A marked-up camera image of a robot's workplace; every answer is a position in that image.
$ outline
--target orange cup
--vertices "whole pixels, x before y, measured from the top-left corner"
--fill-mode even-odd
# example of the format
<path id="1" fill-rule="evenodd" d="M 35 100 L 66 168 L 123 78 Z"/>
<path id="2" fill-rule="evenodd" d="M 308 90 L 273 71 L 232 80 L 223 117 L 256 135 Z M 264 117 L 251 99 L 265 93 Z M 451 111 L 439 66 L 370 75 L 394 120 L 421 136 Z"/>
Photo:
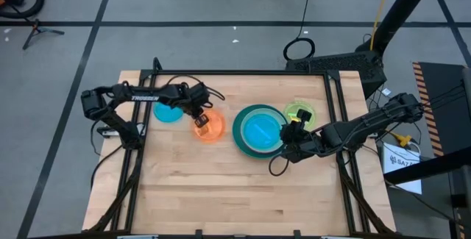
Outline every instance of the orange cup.
<path id="1" fill-rule="evenodd" d="M 224 135 L 226 121 L 224 116 L 215 110 L 206 110 L 203 114 L 208 117 L 209 121 L 201 128 L 198 128 L 195 123 L 192 123 L 193 130 L 201 141 L 214 143 Z"/>

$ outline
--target yellow cable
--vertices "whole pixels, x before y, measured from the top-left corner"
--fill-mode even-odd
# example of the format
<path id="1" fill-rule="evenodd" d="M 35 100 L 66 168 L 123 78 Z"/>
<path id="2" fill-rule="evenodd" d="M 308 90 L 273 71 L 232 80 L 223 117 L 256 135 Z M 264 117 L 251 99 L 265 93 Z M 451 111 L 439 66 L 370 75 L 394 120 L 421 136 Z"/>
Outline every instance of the yellow cable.
<path id="1" fill-rule="evenodd" d="M 369 44 L 369 50 L 373 50 L 373 42 L 375 41 L 375 33 L 376 33 L 376 25 L 378 25 L 378 21 L 381 17 L 381 10 L 383 10 L 383 5 L 386 0 L 381 0 L 380 9 L 378 10 L 378 14 L 376 14 L 375 25 L 373 26 L 373 33 L 371 34 L 371 43 Z"/>

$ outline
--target black cable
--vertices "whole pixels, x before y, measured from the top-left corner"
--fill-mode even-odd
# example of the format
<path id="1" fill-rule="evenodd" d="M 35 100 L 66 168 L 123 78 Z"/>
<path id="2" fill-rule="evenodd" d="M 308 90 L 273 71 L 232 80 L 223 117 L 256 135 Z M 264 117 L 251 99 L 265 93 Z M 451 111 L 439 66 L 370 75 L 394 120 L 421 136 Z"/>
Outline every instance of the black cable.
<path id="1" fill-rule="evenodd" d="M 179 77 L 188 77 L 188 78 L 191 78 L 191 79 L 197 81 L 198 83 L 202 83 L 201 80 L 197 79 L 195 76 L 191 76 L 189 74 L 178 74 L 176 76 L 173 76 L 171 79 L 169 79 L 167 81 L 167 83 L 162 88 L 165 88 L 166 86 L 170 85 L 171 81 L 173 81 L 173 80 L 175 80 L 176 78 L 179 78 Z M 208 86 L 206 86 L 206 88 L 208 89 L 208 91 L 210 91 L 209 94 L 217 97 L 218 99 L 221 99 L 222 101 L 226 100 L 226 97 L 221 92 L 217 91 L 214 88 L 210 88 Z"/>
<path id="2" fill-rule="evenodd" d="M 282 153 L 282 152 L 281 152 L 281 153 L 279 153 L 279 154 L 277 154 L 277 155 L 275 155 L 274 157 L 271 158 L 270 162 L 268 163 L 268 171 L 270 172 L 270 174 L 271 174 L 272 176 L 281 176 L 282 174 L 284 174 L 284 173 L 286 172 L 286 169 L 288 169 L 288 165 L 289 165 L 289 160 L 288 160 L 288 159 L 286 159 L 285 168 L 284 168 L 280 173 L 277 173 L 277 174 L 273 173 L 273 170 L 272 170 L 272 163 L 273 163 L 273 161 L 275 161 L 275 159 L 277 159 L 278 157 L 280 157 L 280 156 L 282 156 L 282 155 L 284 155 L 284 154 L 290 154 L 290 153 L 292 153 L 292 151 L 289 151 L 289 152 L 286 152 L 286 153 Z"/>
<path id="3" fill-rule="evenodd" d="M 369 33 L 366 33 L 365 35 L 363 35 L 363 43 L 365 43 L 365 42 L 366 42 L 366 40 L 365 40 L 365 37 L 366 37 L 366 36 L 369 36 L 369 38 L 371 38 L 371 34 L 369 34 Z"/>
<path id="4" fill-rule="evenodd" d="M 441 93 L 441 94 L 439 94 L 438 96 L 433 97 L 433 98 L 430 99 L 429 101 L 432 101 L 432 100 L 434 100 L 434 99 L 437 99 L 437 98 L 439 98 L 439 97 L 441 97 L 441 96 L 445 96 L 445 95 L 447 95 L 448 93 L 450 93 L 451 91 L 455 90 L 456 88 L 462 88 L 462 87 L 463 87 L 463 85 L 461 85 L 461 84 L 460 84 L 460 85 L 457 85 L 457 86 L 454 86 L 454 87 L 452 87 L 451 89 L 447 90 L 446 92 Z"/>
<path id="5" fill-rule="evenodd" d="M 99 123 L 99 121 L 100 121 L 99 119 L 94 121 L 90 128 L 90 143 L 91 143 L 91 146 L 93 147 L 93 152 L 98 156 L 100 156 L 100 154 L 96 151 L 95 142 L 93 141 L 93 129 L 95 129 L 95 126 L 97 123 Z"/>
<path id="6" fill-rule="evenodd" d="M 119 151 L 119 149 L 122 147 L 123 145 L 121 144 L 120 146 L 118 146 L 118 148 L 116 148 L 115 150 L 113 150 L 111 153 L 109 153 L 107 156 L 105 156 L 96 166 L 95 166 L 95 169 L 93 170 L 93 173 L 91 174 L 91 179 L 90 179 L 90 190 L 92 189 L 93 187 L 93 181 L 95 179 L 95 174 L 96 172 L 98 171 L 98 168 L 102 165 L 102 163 L 104 161 L 106 161 L 108 158 L 110 158 L 111 156 L 113 156 L 113 154 L 115 154 L 117 151 Z"/>
<path id="7" fill-rule="evenodd" d="M 460 94 L 462 94 L 464 92 L 464 89 L 463 90 L 460 90 L 456 93 L 452 93 L 453 90 L 455 90 L 456 88 L 459 88 L 459 86 L 457 87 L 454 87 L 452 89 L 450 89 L 449 91 L 445 92 L 445 93 L 442 93 L 438 96 L 435 96 L 434 98 L 432 99 L 429 99 L 428 101 L 425 101 L 425 103 L 422 103 L 422 106 L 423 107 L 432 107 L 432 104 L 437 104 L 438 102 L 441 102 L 451 96 L 459 96 Z"/>
<path id="8" fill-rule="evenodd" d="M 304 27 L 304 21 L 305 21 L 305 17 L 306 17 L 306 11 L 308 9 L 308 3 L 309 3 L 309 0 L 306 0 L 305 6 L 304 6 L 304 12 L 302 14 L 300 32 L 295 37 L 295 39 L 292 40 L 291 42 L 289 42 L 288 44 L 286 44 L 285 48 L 283 49 L 283 57 L 285 58 L 286 61 L 293 60 L 290 57 L 288 57 L 289 47 L 291 47 L 293 44 L 298 43 L 300 41 L 305 41 L 305 42 L 309 43 L 309 45 L 311 46 L 311 51 L 309 52 L 308 56 L 304 57 L 304 59 L 311 58 L 316 53 L 316 44 L 314 43 L 314 41 L 312 39 L 310 39 L 310 38 L 300 38 L 302 28 Z"/>
<path id="9" fill-rule="evenodd" d="M 420 145 L 420 143 L 422 142 L 422 131 L 420 130 L 419 126 L 417 126 L 417 124 L 415 122 L 414 122 L 414 126 L 419 131 L 419 142 L 418 142 L 418 144 Z"/>
<path id="10" fill-rule="evenodd" d="M 458 99 L 462 99 L 462 98 L 464 98 L 464 97 L 465 97 L 465 95 L 456 97 L 456 98 L 454 98 L 454 99 L 452 99 L 452 100 L 450 100 L 450 101 L 447 101 L 447 102 L 445 102 L 445 103 L 439 105 L 438 107 L 432 107 L 431 109 L 432 109 L 432 110 L 438 110 L 440 107 L 443 107 L 443 106 L 445 106 L 445 105 L 447 105 L 447 104 L 449 104 L 449 103 L 451 103 L 451 102 L 454 102 L 454 101 L 456 101 L 456 100 L 458 100 Z"/>
<path id="11" fill-rule="evenodd" d="M 434 101 L 434 102 L 427 102 L 427 103 L 424 103 L 423 106 L 424 106 L 425 109 L 434 110 L 434 109 L 437 108 L 436 105 L 437 105 L 438 103 L 442 103 L 445 99 L 450 100 L 450 99 L 452 99 L 454 96 L 458 96 L 458 98 L 455 98 L 455 99 L 453 99 L 452 101 L 455 101 L 456 99 L 460 99 L 461 97 L 463 97 L 463 96 L 464 96 L 464 91 L 459 91 L 458 93 L 454 93 L 454 94 L 451 94 L 451 95 L 447 95 L 447 96 L 445 96 L 444 98 L 439 99 L 439 100 Z M 442 103 L 442 105 L 446 105 L 446 104 L 448 104 L 448 103 L 450 103 L 450 101 L 445 101 L 444 103 Z"/>
<path id="12" fill-rule="evenodd" d="M 371 151 L 374 151 L 373 149 L 371 149 L 371 148 L 368 147 L 368 146 L 363 145 L 363 147 L 365 147 L 365 148 L 367 148 L 367 149 L 370 149 Z M 407 190 L 405 190 L 405 189 L 403 189 L 403 188 L 401 188 L 401 187 L 399 187 L 399 186 L 396 186 L 396 185 L 392 184 L 391 182 L 389 182 L 389 181 L 386 180 L 386 179 L 384 180 L 384 182 L 385 182 L 386 184 L 388 184 L 388 185 L 391 185 L 391 186 L 397 188 L 397 189 L 400 189 L 400 190 L 402 190 L 402 191 L 405 191 L 407 194 L 413 196 L 416 200 L 418 200 L 419 202 L 421 202 L 422 204 L 424 204 L 426 207 L 428 207 L 429 209 L 433 210 L 434 212 L 440 214 L 441 216 L 445 217 L 446 219 L 452 221 L 454 224 L 462 225 L 463 227 L 466 227 L 466 228 L 467 228 L 467 226 L 463 225 L 462 223 L 458 222 L 458 221 L 455 220 L 454 218 L 451 218 L 450 216 L 444 214 L 442 211 L 436 209 L 435 207 L 431 206 L 429 203 L 427 203 L 427 202 L 425 202 L 424 200 L 422 200 L 417 194 L 410 193 L 410 192 L 408 192 Z"/>
<path id="13" fill-rule="evenodd" d="M 370 102 L 369 105 L 368 105 L 368 111 L 371 110 L 371 104 L 372 104 L 373 102 L 376 103 L 376 108 L 379 108 L 380 98 L 381 98 L 381 93 L 382 93 L 381 91 L 383 90 L 383 88 L 384 88 L 384 84 L 381 85 L 381 88 L 376 89 L 376 90 L 375 90 L 375 93 L 373 93 L 373 97 L 372 97 L 372 99 L 371 99 L 371 102 Z M 380 96 L 378 97 L 378 101 L 375 101 L 376 92 L 378 92 L 378 91 L 380 92 Z"/>
<path id="14" fill-rule="evenodd" d="M 394 129 L 396 129 L 397 126 L 399 126 L 399 125 L 400 125 L 400 123 L 394 125 L 394 126 L 392 127 L 392 129 L 389 130 L 389 132 L 392 132 L 392 131 L 393 131 Z M 384 130 L 384 133 L 383 133 L 381 136 L 379 136 L 378 138 L 376 138 L 375 142 L 378 142 L 379 140 L 383 139 L 384 136 L 386 136 L 386 134 L 388 134 L 389 132 L 388 132 L 388 128 L 386 128 L 386 129 Z"/>
<path id="15" fill-rule="evenodd" d="M 350 157 L 348 157 L 348 161 L 345 162 L 344 166 L 347 166 L 348 163 L 350 163 L 350 161 L 352 160 L 353 156 L 355 156 L 356 152 L 358 150 L 355 150 L 355 151 L 350 151 L 350 150 L 347 150 L 347 153 L 350 154 Z"/>

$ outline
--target tripod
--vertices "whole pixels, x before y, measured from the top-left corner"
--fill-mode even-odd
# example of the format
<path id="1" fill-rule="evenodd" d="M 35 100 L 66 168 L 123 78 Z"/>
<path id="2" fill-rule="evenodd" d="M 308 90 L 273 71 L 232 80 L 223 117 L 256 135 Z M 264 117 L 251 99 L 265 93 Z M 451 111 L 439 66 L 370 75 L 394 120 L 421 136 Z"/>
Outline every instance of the tripod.
<path id="1" fill-rule="evenodd" d="M 15 10 L 15 12 L 17 12 L 19 15 L 21 14 L 20 10 L 18 10 L 14 4 L 10 3 L 9 0 L 3 0 L 5 2 L 6 5 L 8 5 L 9 7 L 11 7 L 13 10 Z M 32 30 L 31 32 L 29 33 L 29 36 L 28 38 L 26 39 L 26 42 L 24 43 L 23 45 L 23 50 L 26 50 L 28 49 L 29 47 L 29 42 L 31 41 L 31 39 L 34 37 L 34 36 L 37 36 L 41 33 L 44 33 L 44 32 L 51 32 L 51 33 L 55 33 L 55 34 L 59 34 L 59 35 L 64 35 L 65 32 L 62 32 L 60 30 L 54 30 L 54 29 L 48 29 L 48 28 L 45 28 L 43 26 L 40 26 L 40 21 L 39 19 L 35 19 L 35 21 L 31 21 L 29 20 L 27 17 L 23 17 L 23 19 L 30 25 L 32 26 Z"/>

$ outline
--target sticker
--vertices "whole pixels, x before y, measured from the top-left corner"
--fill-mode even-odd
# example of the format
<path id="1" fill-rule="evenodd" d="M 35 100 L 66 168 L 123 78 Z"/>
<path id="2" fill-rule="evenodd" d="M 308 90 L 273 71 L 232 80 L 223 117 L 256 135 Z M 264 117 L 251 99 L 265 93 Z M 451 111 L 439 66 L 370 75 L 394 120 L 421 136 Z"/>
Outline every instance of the sticker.
<path id="1" fill-rule="evenodd" d="M 383 93 L 384 96 L 389 96 L 392 92 L 388 88 L 384 88 L 381 93 Z"/>

